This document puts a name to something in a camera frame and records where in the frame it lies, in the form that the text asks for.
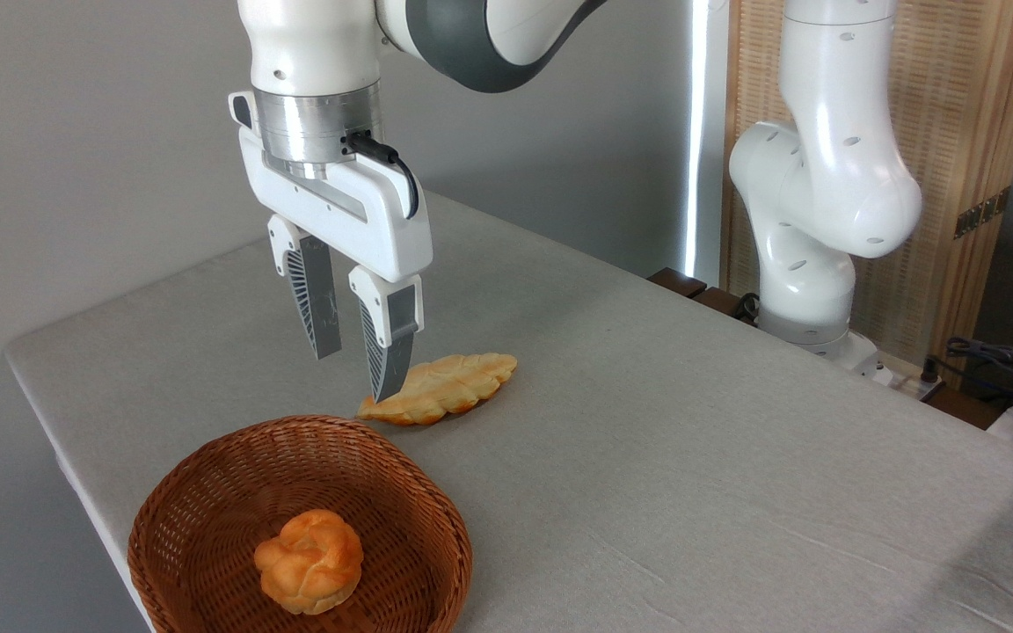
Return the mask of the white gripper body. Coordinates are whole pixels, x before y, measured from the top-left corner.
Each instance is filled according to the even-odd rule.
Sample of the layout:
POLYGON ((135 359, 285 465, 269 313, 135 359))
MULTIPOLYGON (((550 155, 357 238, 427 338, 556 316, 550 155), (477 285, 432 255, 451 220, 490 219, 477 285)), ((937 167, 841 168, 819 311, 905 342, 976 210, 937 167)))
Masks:
POLYGON ((427 268, 433 239, 425 197, 411 197, 419 191, 415 179, 361 152, 320 164, 314 178, 293 175, 274 165, 264 147, 253 92, 229 100, 250 186, 272 214, 390 283, 427 268))

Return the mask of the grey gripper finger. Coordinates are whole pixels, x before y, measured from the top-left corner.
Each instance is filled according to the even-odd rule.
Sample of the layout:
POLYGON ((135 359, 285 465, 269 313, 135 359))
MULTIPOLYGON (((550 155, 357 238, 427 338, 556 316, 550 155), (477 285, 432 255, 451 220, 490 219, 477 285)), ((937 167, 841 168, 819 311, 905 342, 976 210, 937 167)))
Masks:
POLYGON ((349 281, 361 306, 371 396, 380 404, 403 388, 415 333, 425 329, 422 279, 412 275, 390 283, 366 267, 355 267, 349 281))
POLYGON ((333 355, 341 349, 341 337, 329 245, 281 214, 272 214, 266 231, 277 273, 289 281, 314 357, 333 355))

